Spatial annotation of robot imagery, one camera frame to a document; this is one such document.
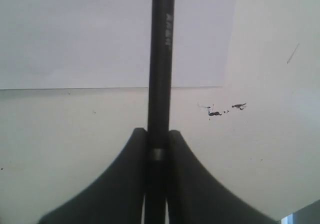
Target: white wall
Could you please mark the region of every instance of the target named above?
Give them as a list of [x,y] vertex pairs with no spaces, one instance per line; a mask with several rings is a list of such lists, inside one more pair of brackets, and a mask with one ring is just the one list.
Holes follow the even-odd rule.
[[[320,199],[319,2],[237,0],[225,86],[172,90],[171,128],[276,220]],[[34,223],[89,185],[146,126],[147,104],[146,89],[0,91],[2,223]],[[198,104],[230,113],[209,120]]]

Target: black pole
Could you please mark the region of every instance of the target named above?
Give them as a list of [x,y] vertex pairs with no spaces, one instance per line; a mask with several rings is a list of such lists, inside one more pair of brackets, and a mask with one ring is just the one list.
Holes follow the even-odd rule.
[[152,0],[145,224],[164,224],[175,0]]

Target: white paper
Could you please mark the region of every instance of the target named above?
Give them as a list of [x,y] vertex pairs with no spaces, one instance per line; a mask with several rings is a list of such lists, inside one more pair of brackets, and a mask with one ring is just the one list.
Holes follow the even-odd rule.
[[[236,0],[175,0],[172,86],[222,86]],[[152,0],[0,0],[0,89],[147,87]]]

